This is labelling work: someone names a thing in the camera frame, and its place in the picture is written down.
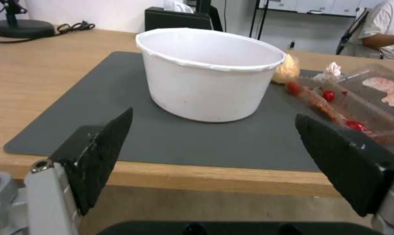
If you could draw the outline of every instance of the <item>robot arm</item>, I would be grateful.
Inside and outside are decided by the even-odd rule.
[[[79,128],[49,159],[33,164],[25,188],[0,172],[0,235],[77,235],[80,217],[95,205],[131,122],[129,109],[104,127]],[[360,132],[303,115],[295,124],[311,157],[353,209],[374,214],[375,231],[347,223],[126,222],[100,234],[394,235],[394,154]]]
[[[133,119],[128,109],[104,127],[83,126],[49,159],[35,162],[18,189],[0,172],[0,235],[76,235],[117,161]]]

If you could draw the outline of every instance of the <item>white cloth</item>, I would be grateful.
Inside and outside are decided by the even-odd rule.
[[[394,35],[394,0],[378,4],[368,15],[358,39],[367,38],[377,33]],[[384,58],[394,59],[394,45],[380,48]],[[367,57],[378,58],[378,52],[366,50]]]

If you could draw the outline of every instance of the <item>cherry tomato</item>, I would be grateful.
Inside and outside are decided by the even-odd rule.
[[[297,96],[303,90],[303,87],[300,86],[297,82],[288,82],[287,90],[290,94]]]
[[[349,128],[356,130],[356,131],[368,131],[368,128],[364,124],[362,124],[358,121],[347,120],[347,121],[345,121],[345,124]]]
[[[335,99],[335,94],[333,91],[327,90],[323,92],[323,98],[325,98],[325,100],[330,103]]]

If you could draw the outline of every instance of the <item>wooden table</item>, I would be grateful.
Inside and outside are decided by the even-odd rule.
[[[134,34],[85,31],[19,44],[0,44],[0,171],[23,178],[41,157],[18,156],[3,145],[113,51],[139,52]],[[394,61],[293,52],[300,66],[322,70],[335,61],[344,72]],[[108,184],[278,195],[339,194],[322,173],[118,162]]]

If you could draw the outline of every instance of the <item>black base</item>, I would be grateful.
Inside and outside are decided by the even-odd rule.
[[[0,37],[14,39],[44,38],[55,35],[55,28],[45,21],[17,20],[17,25],[0,21]]]

